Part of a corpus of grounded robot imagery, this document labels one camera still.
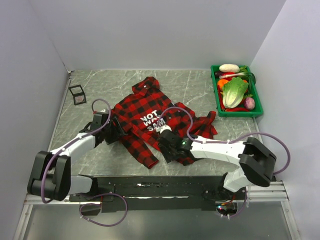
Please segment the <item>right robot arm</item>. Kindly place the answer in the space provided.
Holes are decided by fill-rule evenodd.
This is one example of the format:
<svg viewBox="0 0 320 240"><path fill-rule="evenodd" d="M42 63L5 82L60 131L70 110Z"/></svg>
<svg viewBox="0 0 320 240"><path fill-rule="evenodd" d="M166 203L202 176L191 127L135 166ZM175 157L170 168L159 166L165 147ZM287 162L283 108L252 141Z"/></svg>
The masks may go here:
<svg viewBox="0 0 320 240"><path fill-rule="evenodd" d="M167 163L179 159L213 159L236 165L236 170L224 173L218 187L219 195L226 200L249 185L269 187L274 175L277 157L254 137L248 137L246 141L224 143L202 136L196 136L195 140L181 138L165 129L159 134L157 142Z"/></svg>

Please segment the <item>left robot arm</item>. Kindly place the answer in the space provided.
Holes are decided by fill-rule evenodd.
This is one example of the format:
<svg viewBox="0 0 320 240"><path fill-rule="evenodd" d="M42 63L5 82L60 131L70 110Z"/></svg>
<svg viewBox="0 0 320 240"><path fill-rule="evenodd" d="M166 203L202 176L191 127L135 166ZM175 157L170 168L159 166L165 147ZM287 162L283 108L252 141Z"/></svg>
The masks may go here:
<svg viewBox="0 0 320 240"><path fill-rule="evenodd" d="M40 196L44 203L62 201L73 194L81 194L87 201L95 200L99 195L97 178L72 175L72 163L102 142L112 144L126 134L116 116L95 112L92 121L75 138L52 151L40 151L36 154L27 193Z"/></svg>

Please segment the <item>red black plaid shirt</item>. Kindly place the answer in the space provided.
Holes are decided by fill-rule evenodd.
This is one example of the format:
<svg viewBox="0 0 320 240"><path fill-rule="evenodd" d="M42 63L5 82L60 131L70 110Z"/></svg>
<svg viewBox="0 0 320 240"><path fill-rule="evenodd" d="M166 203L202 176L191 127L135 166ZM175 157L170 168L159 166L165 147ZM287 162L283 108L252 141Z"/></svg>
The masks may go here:
<svg viewBox="0 0 320 240"><path fill-rule="evenodd" d="M146 168L153 168L159 160L149 147L156 150L158 134L156 127L168 125L180 137L190 134L212 139L217 135L213 126L216 112L197 117L195 112L181 102L173 103L161 90L153 76L132 86L132 93L117 103L111 110L126 135L120 142L128 152Z"/></svg>

